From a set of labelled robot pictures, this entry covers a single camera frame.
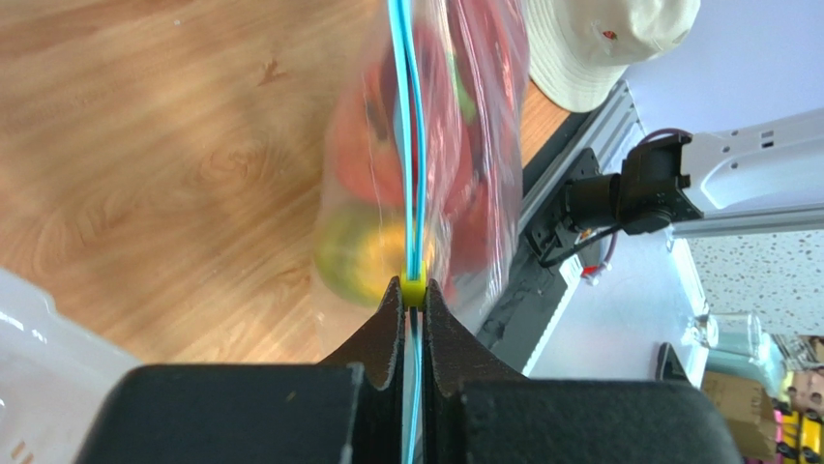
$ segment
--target white cap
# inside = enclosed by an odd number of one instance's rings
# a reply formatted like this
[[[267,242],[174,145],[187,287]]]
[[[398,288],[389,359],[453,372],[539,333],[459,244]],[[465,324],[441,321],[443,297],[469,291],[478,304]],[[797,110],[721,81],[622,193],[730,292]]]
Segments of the white cap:
[[[700,0],[525,0],[530,75],[573,112],[597,108],[632,63],[675,48]]]

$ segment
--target plastic bag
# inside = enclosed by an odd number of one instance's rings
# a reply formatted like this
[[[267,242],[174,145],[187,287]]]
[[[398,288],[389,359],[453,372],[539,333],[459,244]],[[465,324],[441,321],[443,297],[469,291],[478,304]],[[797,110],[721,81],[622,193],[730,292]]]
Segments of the plastic bag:
[[[456,317],[477,330],[507,284],[516,249],[529,68],[520,2],[416,0],[412,35],[427,137],[427,275]],[[386,4],[366,37],[358,72],[326,133],[312,275],[324,351],[377,309],[405,256],[399,95]],[[414,139],[412,153],[415,165]],[[413,182],[414,189],[421,180]]]

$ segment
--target wooden table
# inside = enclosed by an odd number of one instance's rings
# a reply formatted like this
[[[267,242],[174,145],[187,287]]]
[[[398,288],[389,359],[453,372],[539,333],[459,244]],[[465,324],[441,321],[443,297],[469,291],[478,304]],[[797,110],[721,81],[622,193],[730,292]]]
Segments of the wooden table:
[[[321,139],[375,5],[0,3],[0,266],[146,362],[316,359]],[[524,162],[566,116],[530,87]]]

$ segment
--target white plastic container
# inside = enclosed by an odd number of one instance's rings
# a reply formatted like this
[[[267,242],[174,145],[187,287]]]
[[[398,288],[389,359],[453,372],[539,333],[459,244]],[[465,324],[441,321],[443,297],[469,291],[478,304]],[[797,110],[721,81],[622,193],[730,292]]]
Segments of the white plastic container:
[[[0,463],[71,463],[106,394],[140,362],[0,269]]]

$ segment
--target purple cable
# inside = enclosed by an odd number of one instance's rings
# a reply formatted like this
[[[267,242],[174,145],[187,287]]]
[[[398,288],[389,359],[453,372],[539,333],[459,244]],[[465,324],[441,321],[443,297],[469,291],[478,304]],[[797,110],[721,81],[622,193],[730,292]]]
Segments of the purple cable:
[[[647,142],[651,142],[654,139],[661,137],[662,135],[684,135],[685,137],[692,137],[692,134],[687,132],[683,129],[675,129],[675,128],[665,128],[665,129],[658,129],[653,130],[652,132],[646,134],[644,138],[638,142],[638,145],[643,145]],[[612,255],[615,254],[615,247],[618,245],[618,232],[612,234],[612,237],[609,239],[609,248],[606,249],[606,254],[603,256],[603,260],[601,264],[598,265],[597,268],[591,273],[589,273],[586,277],[589,279],[597,278],[601,275],[601,273],[609,266],[609,263],[612,262]]]

